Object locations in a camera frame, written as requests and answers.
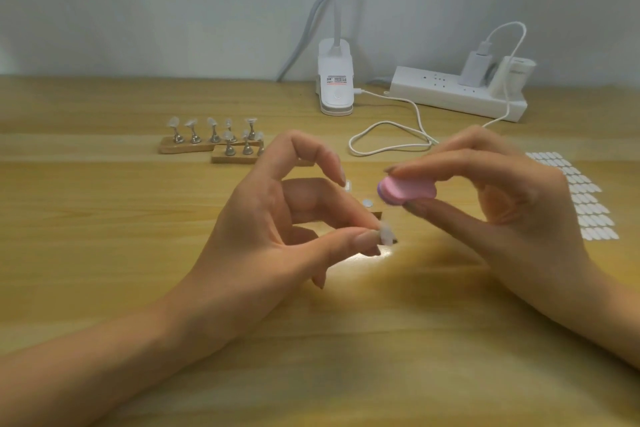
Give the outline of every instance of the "pink nail buffer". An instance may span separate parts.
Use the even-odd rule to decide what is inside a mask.
[[[436,185],[427,179],[396,179],[385,177],[378,183],[378,196],[386,204],[401,206],[405,201],[421,197],[436,197]]]

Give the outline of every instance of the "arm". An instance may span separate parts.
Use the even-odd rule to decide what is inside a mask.
[[[340,160],[309,135],[279,135],[236,187],[187,276],[131,314],[0,358],[0,427],[83,426],[222,348],[312,278],[379,255],[380,223],[322,178],[282,181],[299,158],[344,185]],[[318,237],[296,223],[335,228]]]
[[[470,180],[486,221],[438,199],[404,207],[476,250],[542,314],[640,369],[640,295],[589,258],[562,172],[480,127],[387,171],[396,178]]]

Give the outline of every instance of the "wooden table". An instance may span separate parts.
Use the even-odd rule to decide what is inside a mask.
[[[588,243],[640,287],[640,94],[531,89],[520,124],[494,130],[558,151],[604,192],[619,241]],[[517,300],[473,253],[376,196],[381,169],[411,153],[347,154],[382,119],[415,125],[404,103],[357,98],[349,117],[319,112],[311,83],[0,78],[0,352],[90,325],[176,284],[248,166],[158,155],[171,115],[258,117],[267,141],[298,128],[344,159],[400,243],[331,269],[252,334],[117,410],[101,425],[622,426],[640,422],[640,375]],[[422,107],[444,138],[472,115]],[[360,148],[404,142],[379,129]],[[318,175],[300,168],[296,176]],[[479,216],[463,180],[440,196]]]

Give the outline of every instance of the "power strip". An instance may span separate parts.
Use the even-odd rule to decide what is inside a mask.
[[[493,98],[486,86],[463,86],[458,84],[459,78],[458,75],[398,66],[386,95],[391,98],[410,99],[420,105],[482,117],[498,118],[506,113],[506,102]],[[511,110],[505,120],[517,122],[527,109],[527,102],[520,92],[509,95],[509,102]]]

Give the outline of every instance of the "white wall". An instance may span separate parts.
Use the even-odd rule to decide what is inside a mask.
[[[0,0],[0,73],[273,78],[314,0]],[[535,83],[640,86],[640,0],[344,0],[356,79],[459,72],[499,23],[529,26]],[[325,10],[288,77],[310,80]],[[498,53],[516,41],[501,34]]]

